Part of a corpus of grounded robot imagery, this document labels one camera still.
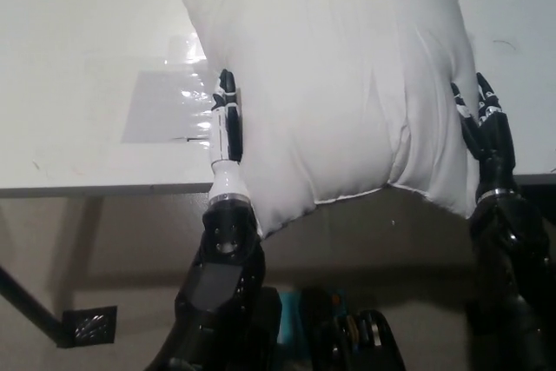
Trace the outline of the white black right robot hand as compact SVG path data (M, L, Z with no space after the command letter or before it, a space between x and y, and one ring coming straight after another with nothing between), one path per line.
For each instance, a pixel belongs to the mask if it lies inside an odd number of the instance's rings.
M467 149L479 162L475 197L480 201L489 195L513 193L518 187L513 177L515 153L507 115L487 79L481 73L476 77L479 98L476 117L471 114L456 84L450 86Z

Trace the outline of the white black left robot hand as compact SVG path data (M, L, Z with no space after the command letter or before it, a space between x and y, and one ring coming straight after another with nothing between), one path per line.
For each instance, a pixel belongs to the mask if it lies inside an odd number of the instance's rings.
M210 206L226 200L249 202L240 174L242 118L234 74L222 70L213 94L209 155L214 181L208 193Z

